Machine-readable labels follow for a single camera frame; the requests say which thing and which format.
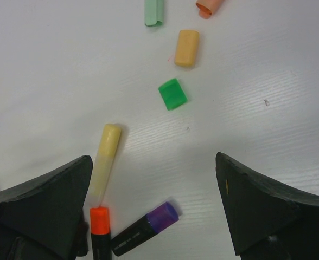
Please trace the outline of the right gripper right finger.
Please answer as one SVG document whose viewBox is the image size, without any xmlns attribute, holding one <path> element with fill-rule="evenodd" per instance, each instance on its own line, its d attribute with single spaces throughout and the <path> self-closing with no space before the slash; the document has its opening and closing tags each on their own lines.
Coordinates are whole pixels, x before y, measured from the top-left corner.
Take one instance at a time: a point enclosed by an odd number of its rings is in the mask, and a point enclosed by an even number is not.
<svg viewBox="0 0 319 260">
<path fill-rule="evenodd" d="M 241 259 L 319 259 L 319 196 L 217 153 L 216 178 Z"/>
</svg>

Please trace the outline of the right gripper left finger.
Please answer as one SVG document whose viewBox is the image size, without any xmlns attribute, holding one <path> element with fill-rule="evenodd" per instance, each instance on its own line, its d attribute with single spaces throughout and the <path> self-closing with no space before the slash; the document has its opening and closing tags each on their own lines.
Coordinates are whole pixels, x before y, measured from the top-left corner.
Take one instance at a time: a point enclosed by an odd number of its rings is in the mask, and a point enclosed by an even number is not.
<svg viewBox="0 0 319 260">
<path fill-rule="evenodd" d="M 88 253 L 83 205 L 92 166 L 83 155 L 0 191 L 0 259 L 76 259 Z"/>
</svg>

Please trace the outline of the orange cap black highlighter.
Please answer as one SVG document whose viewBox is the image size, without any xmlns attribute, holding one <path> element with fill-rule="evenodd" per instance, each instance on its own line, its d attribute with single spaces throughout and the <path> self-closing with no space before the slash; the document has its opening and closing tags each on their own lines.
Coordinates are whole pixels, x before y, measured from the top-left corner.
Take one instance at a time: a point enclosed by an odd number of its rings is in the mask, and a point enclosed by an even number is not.
<svg viewBox="0 0 319 260">
<path fill-rule="evenodd" d="M 90 208 L 91 242 L 94 260 L 111 260 L 110 216 L 107 207 Z"/>
</svg>

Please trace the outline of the yellow pastel highlighter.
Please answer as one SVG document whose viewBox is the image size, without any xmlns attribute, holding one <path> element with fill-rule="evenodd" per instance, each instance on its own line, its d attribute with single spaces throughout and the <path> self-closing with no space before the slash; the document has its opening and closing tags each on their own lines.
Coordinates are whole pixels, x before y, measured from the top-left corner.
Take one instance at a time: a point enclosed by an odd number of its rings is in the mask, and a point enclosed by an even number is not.
<svg viewBox="0 0 319 260">
<path fill-rule="evenodd" d="M 102 204 L 121 132 L 118 125 L 108 123 L 104 126 L 86 196 L 90 207 Z"/>
</svg>

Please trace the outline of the green highlighter cap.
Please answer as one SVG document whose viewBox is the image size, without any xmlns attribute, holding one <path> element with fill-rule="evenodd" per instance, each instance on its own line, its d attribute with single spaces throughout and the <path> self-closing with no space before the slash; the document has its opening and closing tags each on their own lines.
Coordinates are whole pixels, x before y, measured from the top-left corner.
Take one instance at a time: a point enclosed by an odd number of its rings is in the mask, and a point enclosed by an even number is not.
<svg viewBox="0 0 319 260">
<path fill-rule="evenodd" d="M 188 101 L 188 98 L 176 78 L 159 86 L 158 91 L 168 111 L 172 111 Z"/>
</svg>

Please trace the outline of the yellow-orange pastel cap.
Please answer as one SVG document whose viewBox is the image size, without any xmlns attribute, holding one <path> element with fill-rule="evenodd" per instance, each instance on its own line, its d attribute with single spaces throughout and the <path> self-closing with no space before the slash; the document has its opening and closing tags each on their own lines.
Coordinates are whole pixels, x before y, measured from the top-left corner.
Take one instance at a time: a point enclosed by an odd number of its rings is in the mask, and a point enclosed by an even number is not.
<svg viewBox="0 0 319 260">
<path fill-rule="evenodd" d="M 200 33 L 195 30 L 181 30 L 178 35 L 174 63 L 180 67 L 195 65 Z"/>
</svg>

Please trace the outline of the coral pastel highlighter cap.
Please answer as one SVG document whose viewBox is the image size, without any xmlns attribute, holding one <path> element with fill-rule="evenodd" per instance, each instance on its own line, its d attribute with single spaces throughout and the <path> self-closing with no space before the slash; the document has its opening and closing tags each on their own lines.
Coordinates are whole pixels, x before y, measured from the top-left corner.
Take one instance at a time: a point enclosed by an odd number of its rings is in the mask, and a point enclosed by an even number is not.
<svg viewBox="0 0 319 260">
<path fill-rule="evenodd" d="M 209 19 L 222 6 L 224 0 L 197 0 L 196 6 L 199 9 L 199 16 Z"/>
</svg>

